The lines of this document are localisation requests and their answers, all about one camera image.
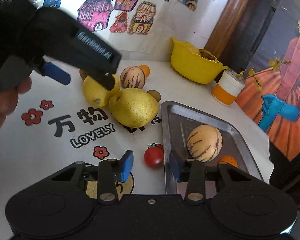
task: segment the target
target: silver tray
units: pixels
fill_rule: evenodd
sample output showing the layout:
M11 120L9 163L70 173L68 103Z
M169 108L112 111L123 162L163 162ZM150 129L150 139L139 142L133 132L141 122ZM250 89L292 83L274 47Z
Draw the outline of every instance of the silver tray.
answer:
M161 104L161 116L167 194L183 194L186 189L186 183L177 183L173 177L169 166L169 154L171 150L175 150L182 159L191 158L186 140L192 130L202 124L209 124L218 128L223 141L218 156L206 162L205 165L216 166L222 156L230 155L236 159L239 169L263 181L258 166L242 135L228 122L173 101L166 101ZM215 194L214 182L212 184L206 182L206 186L207 198L209 198L209 195L213 197Z

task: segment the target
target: cup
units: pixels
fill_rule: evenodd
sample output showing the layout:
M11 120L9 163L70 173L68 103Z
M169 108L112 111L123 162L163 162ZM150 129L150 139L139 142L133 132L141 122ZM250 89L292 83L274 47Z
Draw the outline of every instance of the cup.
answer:
M235 75L232 69L226 69L212 91L213 97L225 106L231 105L245 86Z

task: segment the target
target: white tabletop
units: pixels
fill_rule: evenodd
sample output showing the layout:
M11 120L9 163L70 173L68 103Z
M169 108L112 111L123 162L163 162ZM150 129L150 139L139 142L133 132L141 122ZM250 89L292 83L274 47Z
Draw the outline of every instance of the white tabletop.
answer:
M78 118L77 112L81 109L87 111L89 106L82 96L79 70L60 62L56 64L71 74L71 83L63 86L48 77L32 73L31 91L20 96L17 109L0 129L0 240L11 236L4 215L5 204L11 196L75 161L97 165L100 160L93 156L95 146L107 147L110 153L107 158L120 159L127 149L134 152L133 193L165 193L163 168L154 170L143 162L147 145L162 144L162 123L150 123L144 130L130 133L111 116L106 107L103 110L107 119L93 121L93 125L84 123ZM246 141L264 181L269 182L273 164L269 161L268 136L236 103L230 107L218 103L211 95L215 83L200 85L191 82L180 76L167 62L123 60L117 73L120 75L127 66L141 64L151 69L143 90L159 91L162 96L160 103L176 101L219 117L236 127ZM54 107L41 109L39 106L42 100L51 100ZM42 111L43 115L39 124L26 126L21 116L31 108ZM69 132L68 126L64 126L62 136L55 137L56 125L49 125L48 121L65 115L71 116L64 121L73 122L75 131ZM74 148L70 143L71 139L77 140L80 135L109 124L113 125L115 131L103 138L90 141L80 148Z

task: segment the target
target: yellow basket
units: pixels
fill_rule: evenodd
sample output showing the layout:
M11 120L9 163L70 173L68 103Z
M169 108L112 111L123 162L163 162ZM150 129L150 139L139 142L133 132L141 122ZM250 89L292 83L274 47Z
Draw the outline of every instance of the yellow basket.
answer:
M189 42L173 41L171 65L179 74L200 84L209 84L223 70L229 67L224 66L214 57L208 60L201 57L200 50Z

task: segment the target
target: human hand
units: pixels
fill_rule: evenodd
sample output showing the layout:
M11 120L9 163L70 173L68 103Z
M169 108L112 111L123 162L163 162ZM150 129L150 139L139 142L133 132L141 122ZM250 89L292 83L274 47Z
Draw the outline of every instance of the human hand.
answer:
M31 79L26 78L15 89L0 93L0 127L8 114L11 114L17 107L18 94L24 94L31 88Z

